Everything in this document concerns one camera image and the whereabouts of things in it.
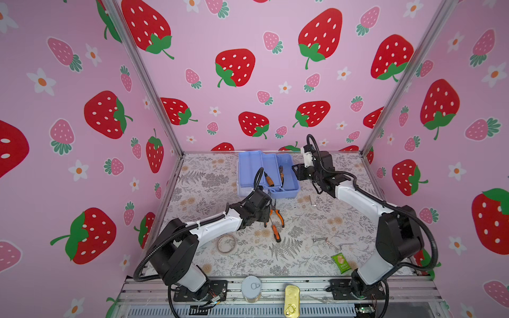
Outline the orange black combination pliers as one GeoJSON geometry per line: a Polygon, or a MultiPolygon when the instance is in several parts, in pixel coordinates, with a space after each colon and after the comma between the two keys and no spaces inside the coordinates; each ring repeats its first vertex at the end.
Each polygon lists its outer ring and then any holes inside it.
{"type": "Polygon", "coordinates": [[[277,216],[279,218],[279,220],[280,220],[281,227],[285,228],[284,218],[282,217],[282,215],[280,213],[280,210],[277,208],[277,199],[273,199],[273,202],[271,203],[270,214],[277,216]]]}

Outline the white pink blue tool box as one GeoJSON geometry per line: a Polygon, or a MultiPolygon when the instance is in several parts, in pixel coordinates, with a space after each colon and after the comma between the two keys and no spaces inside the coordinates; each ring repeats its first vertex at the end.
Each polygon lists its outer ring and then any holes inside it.
{"type": "Polygon", "coordinates": [[[254,189],[256,175],[263,169],[258,183],[273,199],[292,199],[300,191],[300,184],[292,170],[290,154],[265,154],[261,151],[239,153],[237,164],[237,194],[248,196],[254,189]]]}

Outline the small orange screwdriver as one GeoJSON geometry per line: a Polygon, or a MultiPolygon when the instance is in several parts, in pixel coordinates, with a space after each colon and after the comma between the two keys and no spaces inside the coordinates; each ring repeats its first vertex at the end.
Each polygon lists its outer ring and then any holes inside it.
{"type": "Polygon", "coordinates": [[[274,223],[271,224],[271,229],[273,230],[273,235],[274,235],[274,239],[276,240],[276,242],[281,242],[282,239],[281,239],[279,230],[274,223]]]}

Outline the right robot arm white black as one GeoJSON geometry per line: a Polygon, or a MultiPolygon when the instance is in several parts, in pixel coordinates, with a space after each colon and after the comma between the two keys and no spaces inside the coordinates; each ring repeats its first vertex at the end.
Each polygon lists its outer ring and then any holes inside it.
{"type": "Polygon", "coordinates": [[[395,206],[368,193],[354,174],[334,168],[328,152],[306,146],[301,153],[304,162],[292,167],[299,181],[310,180],[317,193],[327,193],[349,204],[376,225],[374,253],[351,274],[350,289],[356,298],[367,297],[403,267],[419,272],[436,267],[437,242],[411,207],[395,206]]]}

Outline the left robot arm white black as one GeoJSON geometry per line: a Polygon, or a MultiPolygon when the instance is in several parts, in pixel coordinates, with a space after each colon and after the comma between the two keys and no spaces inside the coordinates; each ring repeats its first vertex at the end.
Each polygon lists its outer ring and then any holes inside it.
{"type": "Polygon", "coordinates": [[[188,291],[206,291],[209,278],[194,264],[197,249],[223,235],[268,223],[272,198],[262,189],[253,190],[245,199],[227,204],[221,213],[207,219],[185,223],[179,218],[169,222],[146,256],[136,267],[135,282],[161,279],[171,287],[180,285],[188,291]]]}

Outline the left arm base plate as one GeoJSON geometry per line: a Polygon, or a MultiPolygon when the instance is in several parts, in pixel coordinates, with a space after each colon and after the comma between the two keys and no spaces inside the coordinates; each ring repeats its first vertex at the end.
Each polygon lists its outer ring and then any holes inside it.
{"type": "Polygon", "coordinates": [[[172,297],[174,302],[222,302],[227,298],[227,280],[209,280],[198,291],[178,286],[172,297]]]}

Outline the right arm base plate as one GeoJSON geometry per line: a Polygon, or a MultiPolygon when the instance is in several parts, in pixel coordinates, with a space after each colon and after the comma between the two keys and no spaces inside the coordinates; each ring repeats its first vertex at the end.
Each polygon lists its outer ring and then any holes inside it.
{"type": "Polygon", "coordinates": [[[332,293],[334,300],[383,300],[386,296],[381,283],[368,286],[351,278],[331,279],[325,291],[332,293]]]}

